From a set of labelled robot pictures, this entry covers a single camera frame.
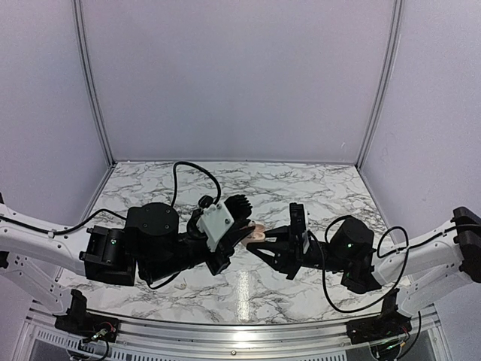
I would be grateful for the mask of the white earbud charging case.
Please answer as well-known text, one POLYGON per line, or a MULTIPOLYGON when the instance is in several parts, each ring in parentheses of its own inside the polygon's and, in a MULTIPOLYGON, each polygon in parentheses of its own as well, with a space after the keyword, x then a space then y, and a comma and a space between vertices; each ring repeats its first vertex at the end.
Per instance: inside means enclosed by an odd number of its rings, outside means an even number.
POLYGON ((263 224, 251 221, 248 227, 253 227, 253 231, 240 241, 244 247, 249 243, 260 243, 265 241, 265 226, 263 224))

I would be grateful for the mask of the black earbud charging case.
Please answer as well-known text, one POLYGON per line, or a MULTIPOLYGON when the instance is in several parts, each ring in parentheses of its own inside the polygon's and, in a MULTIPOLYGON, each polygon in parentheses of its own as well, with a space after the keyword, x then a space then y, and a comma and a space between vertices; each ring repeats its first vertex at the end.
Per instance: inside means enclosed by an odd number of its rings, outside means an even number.
POLYGON ((205 195, 198 200, 198 206, 203 209, 209 208, 212 204, 213 198, 211 196, 205 195))

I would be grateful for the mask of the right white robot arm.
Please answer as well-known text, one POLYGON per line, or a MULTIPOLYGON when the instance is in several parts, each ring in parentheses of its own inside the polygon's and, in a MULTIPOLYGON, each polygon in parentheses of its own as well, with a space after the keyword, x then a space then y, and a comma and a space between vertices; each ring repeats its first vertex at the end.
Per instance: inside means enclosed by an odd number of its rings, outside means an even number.
POLYGON ((436 229, 403 244, 386 246, 353 216, 337 219, 339 228, 319 241, 307 228, 304 207, 294 204, 291 223, 265 233, 264 241, 247 243, 247 250, 275 271, 293 279, 300 268, 341 274, 341 284, 356 294, 380 290, 389 304, 373 319, 372 330, 387 337, 425 306, 463 286, 480 282, 480 217, 464 206, 436 229))

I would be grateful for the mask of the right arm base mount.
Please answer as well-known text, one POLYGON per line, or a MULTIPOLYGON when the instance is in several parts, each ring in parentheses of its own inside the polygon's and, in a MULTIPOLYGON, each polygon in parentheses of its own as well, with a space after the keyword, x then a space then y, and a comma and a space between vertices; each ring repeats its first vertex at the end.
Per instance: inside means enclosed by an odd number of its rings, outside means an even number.
POLYGON ((395 289, 387 294, 377 316, 346 323, 346 333, 351 344, 367 342, 375 360, 397 360, 410 338, 411 317, 398 311, 398 293, 399 289, 395 289))

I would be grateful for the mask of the aluminium front rail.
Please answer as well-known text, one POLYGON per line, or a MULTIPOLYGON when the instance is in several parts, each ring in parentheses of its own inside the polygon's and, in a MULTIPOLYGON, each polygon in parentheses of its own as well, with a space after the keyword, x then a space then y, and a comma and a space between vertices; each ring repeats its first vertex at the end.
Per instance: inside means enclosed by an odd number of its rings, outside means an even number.
MULTIPOLYGON (((110 360, 370 360, 371 344, 352 344, 344 320, 274 325, 209 325, 143 320, 117 315, 119 331, 110 360)), ((30 306, 15 347, 14 360, 34 359, 41 344, 55 348, 52 359, 73 353, 98 358, 100 344, 54 327, 39 302, 30 306)))

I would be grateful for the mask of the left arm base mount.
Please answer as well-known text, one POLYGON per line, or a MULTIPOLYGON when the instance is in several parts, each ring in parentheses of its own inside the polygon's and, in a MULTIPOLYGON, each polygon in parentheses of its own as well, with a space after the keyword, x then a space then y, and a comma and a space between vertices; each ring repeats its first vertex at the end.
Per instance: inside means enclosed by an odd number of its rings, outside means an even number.
POLYGON ((92 314, 87 311, 87 298, 79 290, 71 290, 71 304, 62 316, 56 316, 55 328, 73 335, 82 336, 77 349, 82 345, 103 341, 104 354, 98 360, 106 360, 110 345, 116 341, 120 321, 115 317, 92 314))

